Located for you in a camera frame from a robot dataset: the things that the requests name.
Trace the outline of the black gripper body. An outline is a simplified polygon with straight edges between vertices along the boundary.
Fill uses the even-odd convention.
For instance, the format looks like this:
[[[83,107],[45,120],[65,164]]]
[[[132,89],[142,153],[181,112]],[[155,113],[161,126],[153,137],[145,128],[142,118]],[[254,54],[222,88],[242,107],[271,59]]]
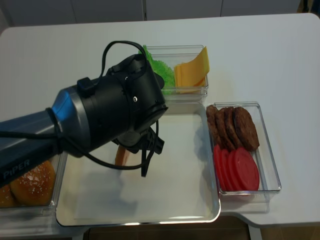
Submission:
[[[112,142],[134,154],[143,150],[144,147],[146,147],[148,151],[153,150],[156,154],[161,154],[165,143],[151,127],[142,134],[135,131],[128,131],[112,140]]]

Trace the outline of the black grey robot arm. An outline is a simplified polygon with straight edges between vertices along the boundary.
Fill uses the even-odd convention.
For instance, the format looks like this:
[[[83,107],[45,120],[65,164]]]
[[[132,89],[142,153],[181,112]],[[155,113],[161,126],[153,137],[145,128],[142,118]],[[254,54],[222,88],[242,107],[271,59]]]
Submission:
[[[134,54],[104,76],[62,89],[52,107],[1,122],[1,185],[62,152],[115,169],[91,155],[109,142],[142,152],[136,168],[145,177],[152,156],[164,147],[159,137],[159,119],[167,111],[164,85],[146,57]]]

